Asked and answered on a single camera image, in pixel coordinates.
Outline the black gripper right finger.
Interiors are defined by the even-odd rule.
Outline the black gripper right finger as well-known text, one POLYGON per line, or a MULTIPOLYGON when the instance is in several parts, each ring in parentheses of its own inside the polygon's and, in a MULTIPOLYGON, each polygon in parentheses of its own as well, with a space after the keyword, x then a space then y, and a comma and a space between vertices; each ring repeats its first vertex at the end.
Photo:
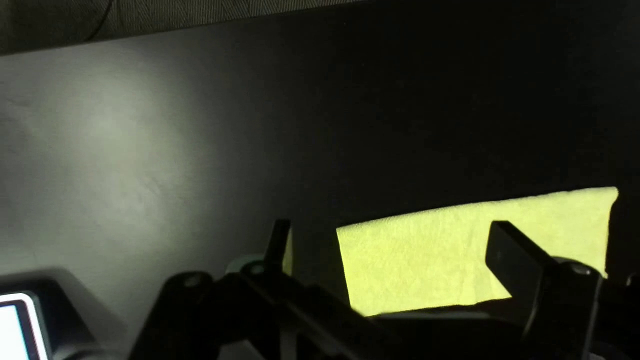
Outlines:
POLYGON ((509 220, 495 220, 488 233, 487 267, 512 297, 517 315, 530 315, 543 277, 555 258, 509 220))

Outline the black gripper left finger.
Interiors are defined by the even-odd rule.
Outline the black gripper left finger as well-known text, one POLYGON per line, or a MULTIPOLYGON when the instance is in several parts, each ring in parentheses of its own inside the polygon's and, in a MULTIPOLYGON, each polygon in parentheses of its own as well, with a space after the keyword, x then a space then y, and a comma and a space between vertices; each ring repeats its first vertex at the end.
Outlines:
POLYGON ((271 273, 293 273, 293 224, 284 218, 274 223, 273 237, 264 254, 271 273))

